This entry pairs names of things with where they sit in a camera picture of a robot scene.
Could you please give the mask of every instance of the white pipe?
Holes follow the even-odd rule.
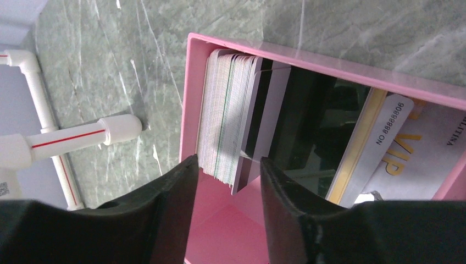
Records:
[[[14,172],[31,166],[33,161],[53,156],[54,162],[58,162],[63,168],[63,159],[60,156],[62,154],[100,143],[110,145],[132,140],[138,137],[141,131],[141,121],[134,115],[125,114],[101,118],[94,124],[39,135],[27,137],[20,134],[0,136],[0,180],[8,179],[9,185],[15,188],[17,186],[15,183],[18,180]],[[68,179],[66,180],[68,181],[67,189],[71,190],[73,186],[70,186],[71,182]],[[78,204],[73,193],[66,195],[70,195],[72,201]]]
[[[26,141],[31,149],[32,160],[38,161],[101,143],[110,145],[131,140],[141,130],[139,119],[134,115],[124,114],[101,118],[94,124],[28,136]]]
[[[40,77],[41,69],[36,56],[29,51],[8,49],[3,54],[0,54],[0,58],[4,58],[0,60],[0,63],[19,67],[26,77],[27,85],[29,86],[29,91],[31,92],[32,100],[41,123],[41,132],[47,133],[58,130],[43,88]],[[68,210],[73,211],[84,208],[66,155],[52,157],[52,161],[57,171],[66,203],[68,204]]]

